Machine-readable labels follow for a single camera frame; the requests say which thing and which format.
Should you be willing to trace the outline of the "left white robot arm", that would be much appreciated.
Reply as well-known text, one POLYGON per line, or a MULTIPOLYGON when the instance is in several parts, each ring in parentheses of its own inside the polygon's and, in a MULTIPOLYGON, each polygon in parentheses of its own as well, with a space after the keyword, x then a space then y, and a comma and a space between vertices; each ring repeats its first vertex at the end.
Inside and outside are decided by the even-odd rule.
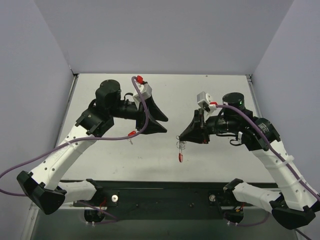
POLYGON ((169 119, 155 104, 150 85, 141 76, 133 76, 131 81, 135 88, 132 100, 121 98, 118 81, 103 81, 95 91, 95 98, 56 149, 31 171, 18 174, 17 181, 25 195, 46 215, 65 203, 87 201, 92 206, 101 203, 101 188, 91 179, 67 183, 61 179, 84 151, 97 141, 106 140, 104 134, 114 126, 115 118, 134 120, 137 131, 134 136, 167 132, 160 123, 169 119))

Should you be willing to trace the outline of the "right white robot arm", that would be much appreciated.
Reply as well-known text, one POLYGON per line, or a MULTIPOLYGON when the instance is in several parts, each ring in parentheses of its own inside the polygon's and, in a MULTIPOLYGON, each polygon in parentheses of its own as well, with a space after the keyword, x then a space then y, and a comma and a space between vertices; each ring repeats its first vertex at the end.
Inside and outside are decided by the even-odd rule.
POLYGON ((245 107, 242 93, 228 93, 218 104, 201 92, 197 104, 199 108, 178 136, 179 141, 208 144, 212 135, 229 137, 231 145, 245 146, 258 158, 278 186, 278 191, 271 191, 238 178, 229 182, 223 188, 225 200, 234 206, 224 214, 229 222, 238 225, 243 220, 243 204, 265 210, 288 230, 307 226, 315 219, 320 210, 319 193, 300 173, 273 124, 245 107))

